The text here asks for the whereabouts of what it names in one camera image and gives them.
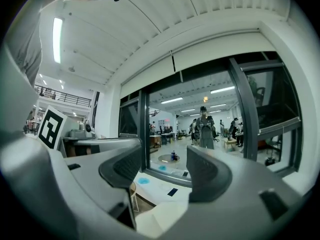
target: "railing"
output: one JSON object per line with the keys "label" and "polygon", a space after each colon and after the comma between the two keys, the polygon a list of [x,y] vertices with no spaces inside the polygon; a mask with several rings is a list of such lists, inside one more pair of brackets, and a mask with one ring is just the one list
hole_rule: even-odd
{"label": "railing", "polygon": [[46,88],[40,85],[35,85],[34,90],[41,97],[46,97],[52,100],[71,103],[75,105],[80,105],[84,107],[90,107],[91,99],[83,98],[75,95],[71,95],[65,92],[53,90],[51,88]]}

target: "ceiling light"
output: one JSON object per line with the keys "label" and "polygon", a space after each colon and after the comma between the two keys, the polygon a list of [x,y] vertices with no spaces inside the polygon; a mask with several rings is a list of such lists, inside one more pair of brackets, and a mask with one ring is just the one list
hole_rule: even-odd
{"label": "ceiling light", "polygon": [[53,58],[56,63],[61,63],[60,58],[60,40],[61,40],[61,29],[62,29],[62,19],[54,18],[53,19]]}
{"label": "ceiling light", "polygon": [[188,112],[188,111],[193,111],[193,110],[196,110],[195,108],[194,109],[188,109],[188,110],[184,110],[184,111],[181,111],[181,112]]}
{"label": "ceiling light", "polygon": [[170,99],[170,100],[161,102],[161,104],[166,104],[166,103],[169,103],[169,102],[175,102],[175,101],[180,101],[180,100],[183,100],[183,98],[180,97],[180,98]]}
{"label": "ceiling light", "polygon": [[220,106],[225,106],[227,104],[221,104],[221,105],[214,105],[214,106],[210,106],[210,108],[215,108],[215,107],[220,107]]}
{"label": "ceiling light", "polygon": [[219,89],[219,90],[212,90],[211,94],[216,94],[216,93],[220,93],[220,92],[223,92],[223,91],[232,90],[234,88],[235,88],[234,86],[231,86],[231,87],[227,87],[227,88],[223,88],[223,89]]}

